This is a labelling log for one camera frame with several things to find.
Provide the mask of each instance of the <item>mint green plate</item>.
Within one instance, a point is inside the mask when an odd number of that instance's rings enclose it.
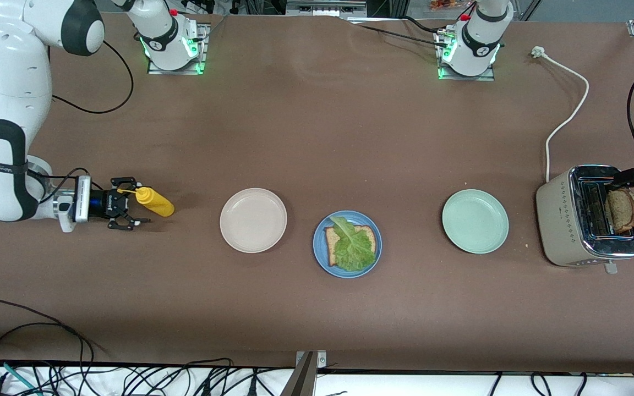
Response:
[[[491,253],[508,237],[503,205],[481,190],[461,190],[450,196],[442,211],[442,224],[450,240],[469,253]]]

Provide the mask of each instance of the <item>white power cable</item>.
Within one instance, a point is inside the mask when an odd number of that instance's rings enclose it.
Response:
[[[571,115],[569,116],[569,118],[566,118],[566,120],[564,120],[563,123],[559,124],[558,127],[556,127],[556,129],[554,129],[553,131],[551,131],[551,133],[549,134],[549,137],[546,139],[546,142],[544,143],[544,157],[545,157],[545,163],[546,163],[546,170],[544,171],[544,181],[549,183],[549,141],[551,140],[551,138],[554,137],[554,135],[556,135],[557,132],[559,132],[559,130],[561,128],[564,127],[564,125],[568,124],[569,121],[571,121],[574,116],[576,116],[576,113],[578,113],[579,108],[581,108],[581,105],[583,105],[584,101],[586,101],[586,97],[588,97],[588,80],[586,80],[586,77],[584,77],[583,75],[575,72],[574,70],[571,70],[570,68],[566,67],[565,65],[562,65],[561,63],[557,62],[556,60],[553,60],[552,58],[549,58],[548,55],[546,55],[546,53],[544,53],[544,48],[543,47],[535,47],[533,48],[531,55],[533,56],[533,58],[544,58],[546,60],[548,60],[550,63],[553,63],[557,66],[559,66],[560,68],[563,68],[564,70],[568,71],[569,73],[575,75],[578,78],[581,78],[581,80],[583,80],[583,82],[586,84],[586,91],[583,93],[583,97],[581,98],[581,101],[579,102],[578,106],[576,106],[576,108],[574,109],[574,112],[571,113]]]

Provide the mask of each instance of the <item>blue plate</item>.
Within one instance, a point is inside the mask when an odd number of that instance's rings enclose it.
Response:
[[[341,216],[355,226],[369,226],[373,230],[373,234],[375,235],[375,261],[373,261],[373,264],[360,271],[347,271],[339,266],[329,266],[329,249],[327,248],[327,235],[325,233],[325,228],[334,226],[334,222],[329,219],[331,216]],[[322,266],[322,268],[324,268],[324,271],[327,271],[337,278],[359,278],[359,276],[367,274],[368,271],[372,270],[373,267],[375,267],[375,264],[378,263],[382,249],[383,240],[380,238],[380,231],[378,230],[378,227],[375,226],[375,223],[373,223],[368,216],[357,211],[338,211],[330,214],[325,217],[321,223],[319,223],[317,229],[315,230],[314,238],[312,238],[312,250],[314,251],[317,262],[320,266]]]

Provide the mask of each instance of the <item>lettuce leaf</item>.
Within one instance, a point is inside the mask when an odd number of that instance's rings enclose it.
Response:
[[[357,229],[343,217],[330,217],[334,222],[334,231],[339,241],[334,246],[337,265],[347,271],[360,271],[375,261],[375,254],[370,250],[370,240],[365,230]]]

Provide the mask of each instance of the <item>plate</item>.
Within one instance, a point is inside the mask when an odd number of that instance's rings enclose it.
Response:
[[[262,188],[239,191],[229,198],[219,217],[224,240],[243,253],[260,253],[282,238],[287,211],[280,198]]]
[[[347,271],[339,266],[329,266],[329,248],[327,247],[327,235],[325,234],[325,228],[334,226],[334,222],[329,219],[331,216],[341,216],[355,226],[369,226],[373,230],[373,235],[375,235],[375,261],[373,261],[373,264],[360,271]],[[319,223],[317,229],[315,230],[315,235],[312,238],[312,251],[314,251],[317,263],[319,263],[324,271],[327,271],[329,274],[336,276],[337,278],[352,279],[364,276],[368,273],[368,271],[375,267],[375,264],[378,263],[382,249],[383,240],[380,237],[378,227],[375,226],[373,220],[368,218],[368,216],[357,211],[338,211],[330,214],[325,217],[321,223]]]
[[[493,195],[462,190],[450,196],[442,224],[453,243],[469,253],[491,253],[508,237],[508,215]]]

